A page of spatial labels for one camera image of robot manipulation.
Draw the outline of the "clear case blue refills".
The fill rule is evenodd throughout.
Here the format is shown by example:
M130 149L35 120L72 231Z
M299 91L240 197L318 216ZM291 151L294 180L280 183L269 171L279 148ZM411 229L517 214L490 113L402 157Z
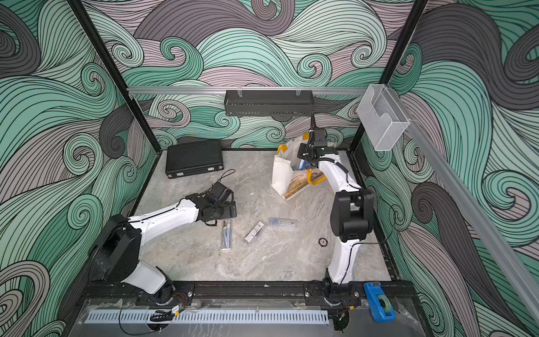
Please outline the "clear case blue refills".
M256 238L261 234L261 232L266 227L265 223L262 221L259 221L254 225L254 227L249 231L249 233L244 237L244 243L245 244L251 244L253 243Z

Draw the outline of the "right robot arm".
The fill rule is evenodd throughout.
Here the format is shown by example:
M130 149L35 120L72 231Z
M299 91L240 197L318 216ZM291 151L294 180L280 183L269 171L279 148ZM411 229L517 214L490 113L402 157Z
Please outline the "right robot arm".
M323 128L310 127L307 143L300 145L297 157L318 168L335 192L330 214L335 247L328 278L333 284L352 282L359 248L373 230L374 194L354 180L338 150L328 144Z

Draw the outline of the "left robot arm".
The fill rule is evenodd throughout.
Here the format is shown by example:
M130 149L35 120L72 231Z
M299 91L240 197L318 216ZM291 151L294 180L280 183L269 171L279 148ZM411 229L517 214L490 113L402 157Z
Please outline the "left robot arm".
M141 247L180 226L201 221L211 227L235 217L234 192L218 181L201 193L142 216L112 216L95 240L90 258L105 283L129 284L164 306L172 301L175 286L164 271L140 259Z

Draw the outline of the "white canvas bag yellow handles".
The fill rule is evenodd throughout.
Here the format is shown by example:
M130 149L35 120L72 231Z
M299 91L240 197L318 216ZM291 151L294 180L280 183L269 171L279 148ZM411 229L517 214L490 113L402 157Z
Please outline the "white canvas bag yellow handles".
M284 198L284 193L291 182L294 171L312 170L311 185L318 185L326 180L325 175L318 168L311 168L303 160L297 158L300 144L307 143L308 138L308 133L304 133L302 136L281 144L277 149L272 167L271 187L282 198Z

